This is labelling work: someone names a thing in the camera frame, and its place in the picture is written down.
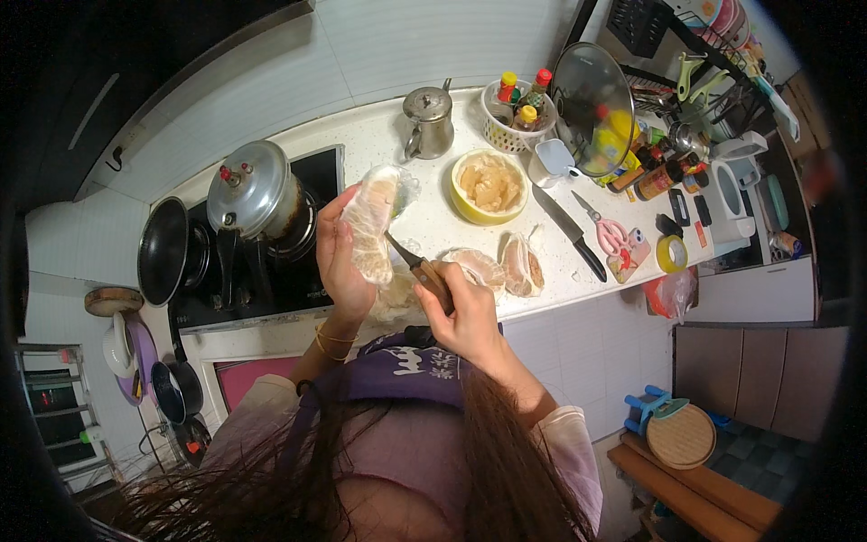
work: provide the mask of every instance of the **gray cabinet door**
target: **gray cabinet door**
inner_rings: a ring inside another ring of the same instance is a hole
[[[786,330],[744,330],[735,420],[771,428],[785,357]]]
[[[675,330],[675,397],[734,417],[740,379],[742,330]]]
[[[789,329],[771,430],[817,441],[843,366],[848,328]]]

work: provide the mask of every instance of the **white cabinet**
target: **white cabinet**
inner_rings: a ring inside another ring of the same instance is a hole
[[[688,322],[812,322],[812,257],[701,277]]]
[[[27,215],[30,270],[57,277],[137,287],[136,261],[147,204],[94,185],[77,203]]]

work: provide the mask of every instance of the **countertop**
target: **countertop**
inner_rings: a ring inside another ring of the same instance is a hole
[[[653,251],[636,270],[626,284],[618,284],[609,273],[607,283],[602,283],[593,275],[590,268],[572,247],[566,236],[548,218],[533,197],[530,197],[524,211],[516,219],[504,225],[483,227],[465,221],[453,209],[448,195],[453,163],[467,151],[474,148],[491,148],[480,132],[481,115],[479,104],[480,88],[457,89],[451,92],[453,98],[454,143],[452,148],[436,160],[413,160],[403,164],[403,143],[410,126],[403,113],[403,98],[350,109],[322,119],[307,122],[282,133],[271,136],[270,140],[280,145],[290,159],[317,149],[342,143],[345,146],[343,179],[346,185],[355,184],[373,166],[396,164],[405,167],[419,179],[421,195],[390,226],[390,231],[398,240],[413,239],[420,244],[421,255],[434,259],[454,247],[470,247],[481,250],[496,258],[502,239],[508,232],[521,232],[525,236],[537,225],[542,226],[539,241],[535,243],[539,263],[544,275],[545,286],[539,297],[521,298],[511,294],[504,295],[497,307],[501,321],[527,317],[534,313],[554,309],[566,304],[577,303],[584,299],[599,297],[606,293],[636,286],[664,273],[656,263]],[[662,122],[652,117],[651,124]],[[524,153],[513,157],[527,167],[530,155]],[[196,174],[166,196],[177,196],[193,206],[203,201],[207,195],[213,175],[219,163]],[[596,241],[596,227],[587,213],[570,194],[575,190],[599,211],[603,217],[620,222],[627,231],[638,227],[647,235],[652,249],[661,235],[655,228],[658,213],[671,216],[668,198],[660,196],[648,202],[630,203],[626,194],[614,194],[595,185],[584,176],[571,181],[562,181],[547,192],[563,209],[584,229],[584,238],[590,249],[604,261],[604,254]],[[697,219],[692,198],[687,197],[689,214]],[[684,242],[688,249],[689,264],[698,264],[714,257],[714,243],[710,231],[705,228],[707,246],[699,244],[695,229],[684,227]],[[313,338],[314,320],[324,313],[303,315],[295,322],[278,319],[274,323],[254,328],[202,333],[184,336],[183,343],[191,362],[210,366],[209,362],[261,359],[268,357],[300,355]],[[167,332],[166,310],[151,309],[143,318],[148,322],[154,335],[162,330]],[[423,321],[419,315],[408,320],[391,324],[370,323],[362,330],[362,340],[406,325]],[[171,341],[156,341],[160,355]],[[201,367],[209,395],[215,400],[218,418],[225,418],[225,405],[222,405],[215,373],[212,367]]]

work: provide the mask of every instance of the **shirt sleeve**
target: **shirt sleeve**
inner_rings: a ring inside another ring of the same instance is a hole
[[[554,467],[575,493],[593,532],[599,532],[602,486],[590,434],[584,423],[584,411],[578,407],[557,408],[540,421],[535,430],[547,442]]]
[[[202,467],[232,463],[242,452],[291,423],[300,401],[295,384],[288,378],[257,378],[213,436]]]

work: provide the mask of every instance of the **pink scissors handle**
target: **pink scissors handle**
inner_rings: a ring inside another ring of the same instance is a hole
[[[629,235],[614,220],[599,219],[596,222],[596,240],[602,252],[609,256],[619,256],[621,250],[629,250]]]

